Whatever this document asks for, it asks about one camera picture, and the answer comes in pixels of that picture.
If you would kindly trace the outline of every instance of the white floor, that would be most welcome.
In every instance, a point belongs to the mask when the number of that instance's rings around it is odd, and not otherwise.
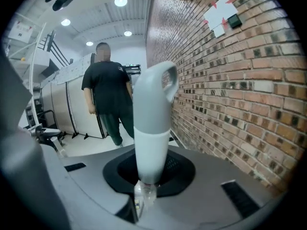
[[[122,124],[119,125],[119,130],[123,138],[123,146],[132,145],[133,139],[128,135]],[[71,135],[66,135],[62,143],[69,157],[95,154],[116,149],[110,136],[107,136],[105,139],[88,137],[84,140],[83,135],[77,135],[74,139],[72,139]],[[178,147],[174,140],[170,141],[169,144]]]

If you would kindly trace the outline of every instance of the dark green pants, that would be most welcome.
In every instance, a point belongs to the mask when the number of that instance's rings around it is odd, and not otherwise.
[[[107,133],[111,136],[116,146],[123,142],[119,133],[119,120],[121,120],[127,133],[134,138],[132,106],[119,110],[118,114],[101,114],[100,118],[106,127]]]

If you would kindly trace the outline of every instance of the black fisheye border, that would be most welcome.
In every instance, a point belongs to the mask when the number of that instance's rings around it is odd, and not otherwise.
[[[0,0],[1,9],[1,35],[6,29],[11,17],[17,8],[24,0]],[[277,0],[282,8],[287,12],[290,20],[295,26],[295,30],[301,39],[302,48],[307,52],[306,42],[306,25],[305,8],[306,0]],[[301,227],[306,224],[304,202],[306,202],[306,188],[304,182],[307,178],[307,158],[304,152],[302,159],[299,161],[293,180],[289,184],[289,191],[276,210],[268,216],[268,218],[256,229],[267,229],[268,227],[277,229],[291,226]],[[1,208],[4,215],[1,217],[2,229],[14,229],[14,227],[22,225],[23,227],[38,227],[39,229],[49,229],[48,226],[41,223],[40,219],[34,216],[16,197],[14,191],[11,189],[5,178],[0,174],[1,181]]]

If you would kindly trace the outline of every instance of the black t-shirt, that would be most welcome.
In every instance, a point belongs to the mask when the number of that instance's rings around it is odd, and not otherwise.
[[[85,71],[82,90],[92,89],[98,114],[117,114],[119,109],[132,105],[126,86],[128,81],[128,74],[121,64],[101,61]]]

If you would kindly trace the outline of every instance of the dark hair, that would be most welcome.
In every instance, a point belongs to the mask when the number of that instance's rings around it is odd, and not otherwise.
[[[96,51],[97,51],[97,49],[100,48],[100,47],[107,47],[108,49],[110,49],[109,44],[107,44],[107,43],[99,43],[99,44],[96,46]]]

